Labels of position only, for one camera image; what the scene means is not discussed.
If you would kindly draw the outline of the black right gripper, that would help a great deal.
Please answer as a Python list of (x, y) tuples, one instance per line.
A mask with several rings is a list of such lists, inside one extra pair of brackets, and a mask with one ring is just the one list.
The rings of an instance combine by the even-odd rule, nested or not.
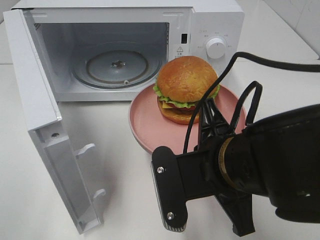
[(199, 111), (197, 151), (174, 157), (174, 199), (179, 204), (212, 196), (239, 237), (255, 232), (250, 180), (250, 144), (235, 135), (212, 98)]

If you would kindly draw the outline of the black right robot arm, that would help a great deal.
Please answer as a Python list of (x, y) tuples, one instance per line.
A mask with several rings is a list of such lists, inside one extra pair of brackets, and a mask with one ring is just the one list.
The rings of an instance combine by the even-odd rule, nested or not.
[(187, 198), (213, 194), (233, 232), (254, 232), (252, 196), (268, 197), (279, 218), (320, 221), (320, 107), (249, 122), (235, 134), (212, 100), (200, 110), (197, 150), (177, 165)]

